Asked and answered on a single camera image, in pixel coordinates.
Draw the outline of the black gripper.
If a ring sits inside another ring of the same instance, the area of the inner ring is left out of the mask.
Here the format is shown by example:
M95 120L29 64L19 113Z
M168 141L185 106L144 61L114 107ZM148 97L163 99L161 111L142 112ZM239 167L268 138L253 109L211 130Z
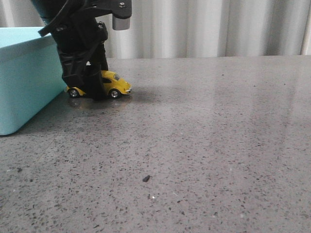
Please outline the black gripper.
M50 33L57 43L62 79L68 87L81 87L89 97L102 100L106 93L102 71L108 70L104 41L107 30L96 18L132 16L130 0L51 0Z

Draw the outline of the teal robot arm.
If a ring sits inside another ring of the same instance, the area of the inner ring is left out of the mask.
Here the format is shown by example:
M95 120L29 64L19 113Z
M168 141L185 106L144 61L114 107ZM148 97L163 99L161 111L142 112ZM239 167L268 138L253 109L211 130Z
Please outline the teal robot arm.
M104 43L106 25L97 17L111 14L113 29L127 30L132 16L130 0L34 0L33 6L45 23L41 36L51 34L57 44L62 79L72 97L80 89L94 100L117 98L116 88L106 90L104 73L108 71Z

